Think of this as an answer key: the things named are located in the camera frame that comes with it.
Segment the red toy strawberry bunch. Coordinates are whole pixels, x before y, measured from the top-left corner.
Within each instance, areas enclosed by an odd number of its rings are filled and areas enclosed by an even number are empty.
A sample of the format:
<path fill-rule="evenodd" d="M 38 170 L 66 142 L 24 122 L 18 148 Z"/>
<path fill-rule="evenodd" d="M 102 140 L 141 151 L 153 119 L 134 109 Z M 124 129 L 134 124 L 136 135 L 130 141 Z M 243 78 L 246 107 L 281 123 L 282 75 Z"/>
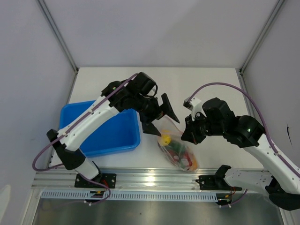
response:
<path fill-rule="evenodd" d="M 191 172 L 198 168 L 198 163 L 194 154 L 189 151 L 177 153 L 171 150 L 168 152 L 168 159 L 171 164 L 184 171 Z"/>

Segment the green toy cucumber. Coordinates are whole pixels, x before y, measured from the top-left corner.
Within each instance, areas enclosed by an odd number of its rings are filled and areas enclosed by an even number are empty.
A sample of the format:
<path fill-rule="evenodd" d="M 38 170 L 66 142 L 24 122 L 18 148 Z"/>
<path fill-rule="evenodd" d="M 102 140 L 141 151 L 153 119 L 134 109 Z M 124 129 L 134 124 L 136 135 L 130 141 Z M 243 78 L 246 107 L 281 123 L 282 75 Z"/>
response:
<path fill-rule="evenodd" d="M 171 143 L 166 146 L 166 149 L 174 155 L 182 155 L 186 152 L 186 146 L 177 140 L 171 140 Z"/>

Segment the clear zip top bag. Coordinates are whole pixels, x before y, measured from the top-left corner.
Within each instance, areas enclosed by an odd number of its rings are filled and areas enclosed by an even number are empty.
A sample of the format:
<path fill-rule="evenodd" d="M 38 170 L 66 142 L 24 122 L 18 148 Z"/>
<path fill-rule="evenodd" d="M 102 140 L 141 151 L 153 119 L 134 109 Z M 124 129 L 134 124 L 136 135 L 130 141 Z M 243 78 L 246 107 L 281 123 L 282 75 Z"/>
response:
<path fill-rule="evenodd" d="M 185 172 L 196 171 L 197 159 L 189 146 L 181 140 L 183 132 L 175 123 L 168 117 L 164 118 L 158 130 L 161 136 L 157 138 L 157 144 L 169 163 Z"/>

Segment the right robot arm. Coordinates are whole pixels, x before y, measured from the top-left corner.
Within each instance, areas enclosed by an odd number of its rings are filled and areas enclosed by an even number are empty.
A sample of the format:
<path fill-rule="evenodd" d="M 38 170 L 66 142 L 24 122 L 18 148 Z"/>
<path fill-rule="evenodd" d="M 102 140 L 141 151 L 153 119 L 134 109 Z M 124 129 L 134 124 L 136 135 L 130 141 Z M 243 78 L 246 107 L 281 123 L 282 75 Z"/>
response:
<path fill-rule="evenodd" d="M 276 206 L 292 211 L 300 208 L 299 168 L 283 153 L 272 152 L 264 127 L 248 115 L 236 116 L 219 98 L 205 103 L 186 99 L 184 107 L 191 111 L 185 118 L 181 139 L 200 144 L 207 136 L 222 136 L 229 143 L 254 156 L 266 172 L 241 171 L 222 165 L 214 175 L 201 175 L 196 180 L 201 190 L 247 189 L 265 195 Z"/>

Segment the blue plastic bin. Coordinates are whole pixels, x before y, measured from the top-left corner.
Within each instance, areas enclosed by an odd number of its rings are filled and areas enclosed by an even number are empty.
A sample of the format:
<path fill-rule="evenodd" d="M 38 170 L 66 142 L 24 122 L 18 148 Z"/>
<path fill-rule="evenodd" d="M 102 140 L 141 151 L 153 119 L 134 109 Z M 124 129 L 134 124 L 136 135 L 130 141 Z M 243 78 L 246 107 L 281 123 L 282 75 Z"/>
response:
<path fill-rule="evenodd" d="M 92 101 L 67 104 L 60 112 L 60 126 L 64 128 L 73 122 L 92 104 Z M 134 150 L 140 144 L 137 113 L 124 110 L 95 130 L 80 146 L 85 156 L 99 157 Z"/>

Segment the yellow toy pepper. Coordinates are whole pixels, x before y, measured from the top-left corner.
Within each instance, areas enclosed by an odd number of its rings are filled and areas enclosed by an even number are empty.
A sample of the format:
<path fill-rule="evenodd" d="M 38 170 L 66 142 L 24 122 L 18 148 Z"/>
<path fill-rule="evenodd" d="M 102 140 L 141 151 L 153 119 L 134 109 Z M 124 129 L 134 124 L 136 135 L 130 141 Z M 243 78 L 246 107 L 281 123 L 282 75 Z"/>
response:
<path fill-rule="evenodd" d="M 171 143 L 171 134 L 168 130 L 163 130 L 159 139 L 159 144 L 162 146 L 167 146 Z"/>

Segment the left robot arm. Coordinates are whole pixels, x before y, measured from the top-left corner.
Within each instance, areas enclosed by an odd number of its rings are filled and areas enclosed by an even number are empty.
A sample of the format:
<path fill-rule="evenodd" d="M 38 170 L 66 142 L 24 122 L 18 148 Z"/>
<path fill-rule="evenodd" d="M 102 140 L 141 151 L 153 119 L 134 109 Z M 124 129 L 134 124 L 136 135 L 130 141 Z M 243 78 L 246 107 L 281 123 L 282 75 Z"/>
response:
<path fill-rule="evenodd" d="M 156 87 L 157 83 L 144 72 L 134 74 L 124 81 L 111 82 L 102 90 L 101 96 L 73 122 L 58 131 L 50 129 L 47 138 L 63 166 L 85 177 L 90 187 L 98 187 L 102 181 L 101 171 L 86 158 L 80 146 L 101 125 L 128 109 L 139 113 L 145 134 L 161 136 L 153 121 L 164 116 L 179 122 L 167 94 L 162 94 L 161 105 L 155 95 L 150 95 Z"/>

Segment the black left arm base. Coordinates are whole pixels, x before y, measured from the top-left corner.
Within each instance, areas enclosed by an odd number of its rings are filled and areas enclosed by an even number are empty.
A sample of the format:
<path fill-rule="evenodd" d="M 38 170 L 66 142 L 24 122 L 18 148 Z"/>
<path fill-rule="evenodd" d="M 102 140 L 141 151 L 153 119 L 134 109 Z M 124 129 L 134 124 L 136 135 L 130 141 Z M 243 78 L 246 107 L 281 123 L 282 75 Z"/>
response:
<path fill-rule="evenodd" d="M 108 188 L 115 188 L 117 180 L 117 174 L 115 173 L 103 173 L 92 179 L 93 182 L 100 183 Z M 81 174 L 77 174 L 75 179 L 75 188 L 101 188 L 102 186 L 95 184 L 91 181 L 87 181 Z"/>

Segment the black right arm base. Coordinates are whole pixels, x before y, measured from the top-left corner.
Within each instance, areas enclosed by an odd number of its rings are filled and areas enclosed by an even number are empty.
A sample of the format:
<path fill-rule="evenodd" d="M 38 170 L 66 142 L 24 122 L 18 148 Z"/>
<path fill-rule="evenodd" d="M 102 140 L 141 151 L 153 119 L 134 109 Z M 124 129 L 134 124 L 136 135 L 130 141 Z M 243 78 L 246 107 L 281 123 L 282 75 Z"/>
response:
<path fill-rule="evenodd" d="M 201 190 L 216 190 L 216 191 L 241 191 L 241 187 L 233 187 L 228 185 L 223 178 L 215 175 L 200 175 L 195 180 L 199 184 Z"/>

